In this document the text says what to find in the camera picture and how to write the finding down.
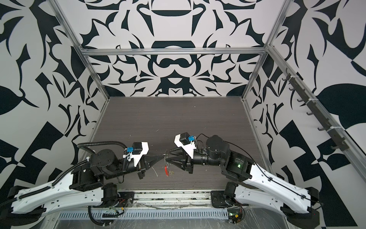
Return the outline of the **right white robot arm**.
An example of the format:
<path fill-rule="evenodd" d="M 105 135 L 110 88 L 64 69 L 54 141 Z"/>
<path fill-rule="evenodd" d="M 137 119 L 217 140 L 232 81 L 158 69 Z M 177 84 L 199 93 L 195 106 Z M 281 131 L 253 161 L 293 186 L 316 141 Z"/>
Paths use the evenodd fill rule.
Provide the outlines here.
<path fill-rule="evenodd" d="M 205 146 L 197 146 L 197 137 L 183 133 L 174 139 L 175 149 L 169 151 L 166 162 L 193 173 L 195 165 L 219 166 L 230 181 L 223 193 L 231 205 L 258 206 L 283 215 L 292 225 L 314 229 L 320 225 L 320 213 L 313 206 L 319 202 L 319 191 L 301 188 L 271 174 L 251 156 L 230 149 L 221 137 L 208 137 Z"/>

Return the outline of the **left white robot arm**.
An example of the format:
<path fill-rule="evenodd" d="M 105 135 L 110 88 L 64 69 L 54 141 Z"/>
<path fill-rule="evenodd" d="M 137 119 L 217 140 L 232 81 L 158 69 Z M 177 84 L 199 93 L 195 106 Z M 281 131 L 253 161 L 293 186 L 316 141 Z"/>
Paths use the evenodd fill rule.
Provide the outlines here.
<path fill-rule="evenodd" d="M 101 150 L 54 181 L 29 189 L 11 188 L 9 199 L 1 204 L 1 224 L 22 226 L 56 211 L 116 206 L 120 199 L 117 186 L 107 180 L 133 172 L 142 179 L 146 170 L 162 159 L 164 155 L 131 155 L 118 159 L 112 150 Z"/>

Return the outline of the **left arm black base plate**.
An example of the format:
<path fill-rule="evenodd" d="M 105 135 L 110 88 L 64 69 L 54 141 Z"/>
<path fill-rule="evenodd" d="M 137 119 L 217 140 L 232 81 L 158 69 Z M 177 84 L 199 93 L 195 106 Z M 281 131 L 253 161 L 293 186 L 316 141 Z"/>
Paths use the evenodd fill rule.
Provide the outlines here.
<path fill-rule="evenodd" d="M 133 192 L 133 191 L 118 192 L 117 207 L 125 208 L 128 206 L 131 206 L 134 203 L 134 196 L 135 196 L 135 192 Z"/>

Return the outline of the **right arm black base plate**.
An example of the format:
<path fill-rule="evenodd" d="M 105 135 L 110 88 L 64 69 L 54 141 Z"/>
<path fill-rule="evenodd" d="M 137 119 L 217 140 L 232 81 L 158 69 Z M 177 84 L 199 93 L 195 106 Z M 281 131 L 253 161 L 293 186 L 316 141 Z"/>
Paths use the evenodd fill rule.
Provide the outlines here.
<path fill-rule="evenodd" d="M 222 208 L 230 208 L 233 206 L 233 203 L 226 200 L 226 198 L 224 197 L 224 191 L 213 190 L 210 192 L 210 195 L 211 195 L 211 205 L 213 206 L 213 208 L 222 209 Z"/>

